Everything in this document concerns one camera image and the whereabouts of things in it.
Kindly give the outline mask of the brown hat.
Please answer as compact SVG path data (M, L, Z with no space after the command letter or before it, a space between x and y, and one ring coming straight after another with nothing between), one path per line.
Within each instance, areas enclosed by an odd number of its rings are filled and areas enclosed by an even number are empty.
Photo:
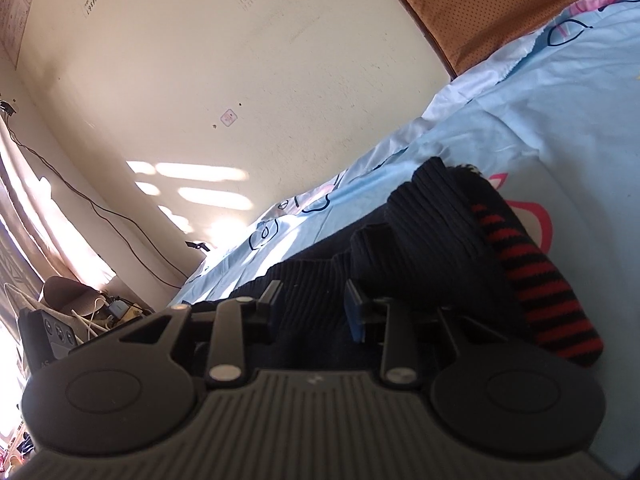
M40 301L47 307L71 315L90 315L104 305L105 297L96 289L62 276L44 282Z

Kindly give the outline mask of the black red white patterned sweater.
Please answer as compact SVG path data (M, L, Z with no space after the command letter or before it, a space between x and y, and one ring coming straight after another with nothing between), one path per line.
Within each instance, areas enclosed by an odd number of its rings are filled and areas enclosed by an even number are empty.
M465 314L499 335L590 366L603 342L572 286L527 234L510 206L476 171L431 158L370 214L238 288L282 294L269 344L246 344L247 366L364 370L377 344L352 336L347 283L371 299L411 311L420 336L439 308Z

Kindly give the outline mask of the small pink wall sticker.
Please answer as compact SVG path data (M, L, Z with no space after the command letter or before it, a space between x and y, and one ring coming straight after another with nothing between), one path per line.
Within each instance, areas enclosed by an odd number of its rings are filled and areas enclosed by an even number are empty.
M238 120L238 115L235 113L234 110L232 110L232 108L228 108L228 110L226 110L224 114L220 116L221 123L226 127L230 127L237 120Z

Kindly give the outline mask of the black tape on wall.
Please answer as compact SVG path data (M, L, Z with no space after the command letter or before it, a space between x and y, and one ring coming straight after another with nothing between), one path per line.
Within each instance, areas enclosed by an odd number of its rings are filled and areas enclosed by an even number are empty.
M210 248L204 242L194 242L193 240L187 240L186 246L192 249L200 250L201 252L210 252Z

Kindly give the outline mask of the light blue cartoon bed sheet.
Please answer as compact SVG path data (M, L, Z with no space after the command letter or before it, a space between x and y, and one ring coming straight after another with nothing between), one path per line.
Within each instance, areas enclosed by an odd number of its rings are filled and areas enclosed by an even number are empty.
M178 292L229 296L380 206L432 156L475 166L573 285L605 343L608 401L592 452L639 465L639 0L582 0L442 88L312 191L282 200Z

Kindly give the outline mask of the grey beige window curtain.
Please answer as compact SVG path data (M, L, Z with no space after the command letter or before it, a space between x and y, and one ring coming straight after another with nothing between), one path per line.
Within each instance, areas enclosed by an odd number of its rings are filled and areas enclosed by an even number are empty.
M43 280L70 278L103 290L116 278L62 213L50 182L36 176L6 124L1 125L1 219Z

